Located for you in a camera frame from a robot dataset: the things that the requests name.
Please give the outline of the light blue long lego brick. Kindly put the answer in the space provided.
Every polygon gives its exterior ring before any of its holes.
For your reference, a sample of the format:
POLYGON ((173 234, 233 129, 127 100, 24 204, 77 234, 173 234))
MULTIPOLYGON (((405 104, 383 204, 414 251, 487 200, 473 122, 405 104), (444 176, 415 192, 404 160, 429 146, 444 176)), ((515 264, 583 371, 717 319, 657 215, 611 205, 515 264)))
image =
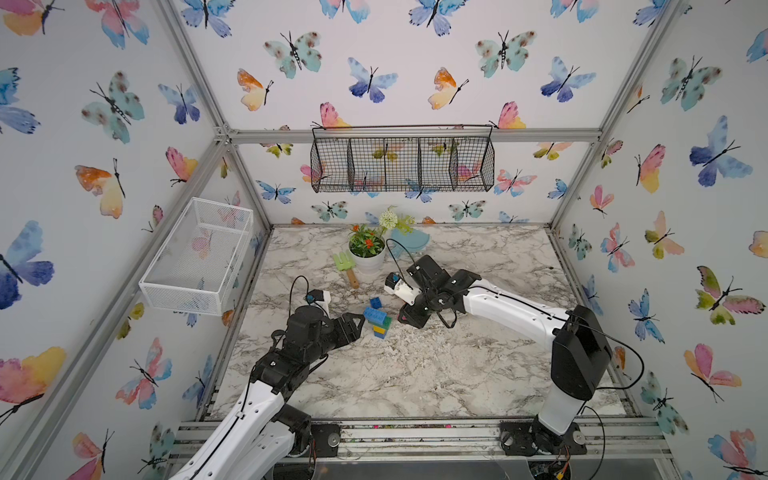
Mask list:
POLYGON ((377 326, 384 326, 388 318, 388 315, 384 311, 371 307, 367 307, 364 310, 363 315, 369 323, 377 326))

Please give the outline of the green long lego brick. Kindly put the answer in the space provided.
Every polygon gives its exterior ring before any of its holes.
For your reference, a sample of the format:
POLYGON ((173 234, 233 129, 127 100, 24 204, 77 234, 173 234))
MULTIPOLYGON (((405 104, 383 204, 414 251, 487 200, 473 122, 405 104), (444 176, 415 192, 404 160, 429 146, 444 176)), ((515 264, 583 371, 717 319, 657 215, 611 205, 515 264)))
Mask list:
POLYGON ((375 326, 376 327, 381 327, 381 328, 383 328, 383 329, 388 331, 390 326, 391 326, 391 323, 392 323, 392 318, 387 316, 386 319, 381 324, 375 325, 375 326))

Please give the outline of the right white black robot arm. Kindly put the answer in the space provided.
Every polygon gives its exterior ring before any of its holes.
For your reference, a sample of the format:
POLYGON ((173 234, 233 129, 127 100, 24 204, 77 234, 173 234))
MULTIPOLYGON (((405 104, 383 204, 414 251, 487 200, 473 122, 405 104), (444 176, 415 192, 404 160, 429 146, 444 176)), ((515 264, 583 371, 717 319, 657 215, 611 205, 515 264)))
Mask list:
POLYGON ((589 308, 536 303, 474 272, 450 274, 429 255, 404 274, 390 273, 384 288, 403 301, 397 316, 403 324, 422 328, 431 316, 450 310, 492 320, 548 351, 552 386, 533 427, 555 438, 565 436, 593 398, 611 361, 604 332, 589 308))

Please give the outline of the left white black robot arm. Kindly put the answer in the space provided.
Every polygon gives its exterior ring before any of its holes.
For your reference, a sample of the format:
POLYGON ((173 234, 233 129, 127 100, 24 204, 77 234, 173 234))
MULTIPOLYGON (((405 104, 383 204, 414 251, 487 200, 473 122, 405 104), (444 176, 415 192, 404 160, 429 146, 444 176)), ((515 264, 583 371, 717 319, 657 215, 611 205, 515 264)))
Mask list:
POLYGON ((305 305, 271 335, 273 345, 253 365, 244 390, 175 479, 262 479, 282 459, 311 449, 311 417, 288 400, 333 350, 360 339, 361 314, 331 318, 305 305))

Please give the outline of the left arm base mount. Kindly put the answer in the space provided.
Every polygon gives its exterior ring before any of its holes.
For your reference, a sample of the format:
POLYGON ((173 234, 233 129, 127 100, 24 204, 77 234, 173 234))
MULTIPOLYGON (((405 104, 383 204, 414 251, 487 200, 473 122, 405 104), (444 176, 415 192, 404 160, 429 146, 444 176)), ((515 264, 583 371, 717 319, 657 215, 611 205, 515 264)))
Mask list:
POLYGON ((309 417, 276 420, 274 438, 284 442, 284 458, 335 458, 341 443, 341 424, 309 417))

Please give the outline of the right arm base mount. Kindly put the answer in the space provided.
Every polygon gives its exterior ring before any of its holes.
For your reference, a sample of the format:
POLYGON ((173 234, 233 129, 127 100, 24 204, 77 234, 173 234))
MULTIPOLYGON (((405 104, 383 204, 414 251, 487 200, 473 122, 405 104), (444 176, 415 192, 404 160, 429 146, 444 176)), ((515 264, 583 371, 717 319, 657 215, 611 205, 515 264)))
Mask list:
POLYGON ((499 430, 500 447, 506 456, 587 454, 585 436, 576 423, 572 423, 564 434, 549 430, 538 418, 502 422, 499 430))

